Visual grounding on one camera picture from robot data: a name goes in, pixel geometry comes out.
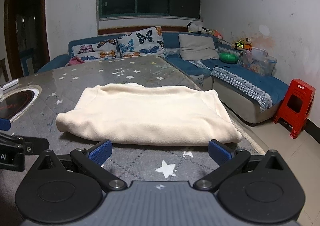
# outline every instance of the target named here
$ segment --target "gray gripper base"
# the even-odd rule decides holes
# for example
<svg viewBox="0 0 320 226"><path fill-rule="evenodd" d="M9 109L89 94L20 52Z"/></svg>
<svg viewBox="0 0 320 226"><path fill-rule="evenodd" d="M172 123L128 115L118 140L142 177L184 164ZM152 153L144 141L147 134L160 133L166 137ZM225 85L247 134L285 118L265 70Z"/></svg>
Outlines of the gray gripper base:
<svg viewBox="0 0 320 226"><path fill-rule="evenodd" d="M21 226L38 224L25 221ZM228 214L210 192L190 187L187 181L134 181L123 191L109 193L87 217L63 226L245 226ZM283 224L298 225L296 222Z"/></svg>

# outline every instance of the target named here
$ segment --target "round black cooktop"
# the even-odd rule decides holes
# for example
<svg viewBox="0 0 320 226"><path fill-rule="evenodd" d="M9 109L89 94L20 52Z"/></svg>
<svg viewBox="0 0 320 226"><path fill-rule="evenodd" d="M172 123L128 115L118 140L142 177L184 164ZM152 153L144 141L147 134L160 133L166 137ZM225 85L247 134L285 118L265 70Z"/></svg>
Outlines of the round black cooktop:
<svg viewBox="0 0 320 226"><path fill-rule="evenodd" d="M0 118L11 119L22 111L32 100L35 93L31 90L17 92L0 102Z"/></svg>

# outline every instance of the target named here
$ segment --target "door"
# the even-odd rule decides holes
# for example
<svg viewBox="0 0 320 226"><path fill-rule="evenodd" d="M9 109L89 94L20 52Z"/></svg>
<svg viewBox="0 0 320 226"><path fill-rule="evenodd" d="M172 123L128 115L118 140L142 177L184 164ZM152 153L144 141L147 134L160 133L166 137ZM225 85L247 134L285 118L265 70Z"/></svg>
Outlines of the door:
<svg viewBox="0 0 320 226"><path fill-rule="evenodd" d="M13 79L32 75L48 63L45 0L5 0L4 35Z"/></svg>

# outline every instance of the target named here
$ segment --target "wooden door frame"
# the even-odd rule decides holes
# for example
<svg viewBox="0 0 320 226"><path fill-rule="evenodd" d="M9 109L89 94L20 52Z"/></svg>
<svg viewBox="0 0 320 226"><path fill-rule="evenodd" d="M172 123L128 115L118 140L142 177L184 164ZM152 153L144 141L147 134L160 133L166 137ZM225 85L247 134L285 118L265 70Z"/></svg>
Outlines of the wooden door frame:
<svg viewBox="0 0 320 226"><path fill-rule="evenodd" d="M5 47L7 51L7 59L9 63L10 73L12 79L23 77L23 72L21 68L19 49L16 34L15 16L9 11L10 6L14 3L14 0L4 0L4 40ZM47 40L47 28L45 21L45 0L41 0L41 29L42 29L42 48L44 49L45 62L50 62L48 40Z"/></svg>

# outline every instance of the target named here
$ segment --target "baseboard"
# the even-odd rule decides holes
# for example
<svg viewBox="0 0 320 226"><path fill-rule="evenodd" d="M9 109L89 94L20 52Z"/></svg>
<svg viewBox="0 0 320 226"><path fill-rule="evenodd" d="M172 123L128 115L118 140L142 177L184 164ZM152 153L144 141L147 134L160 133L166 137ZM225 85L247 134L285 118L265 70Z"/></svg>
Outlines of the baseboard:
<svg viewBox="0 0 320 226"><path fill-rule="evenodd" d="M307 120L304 130L320 144L320 128L311 120Z"/></svg>

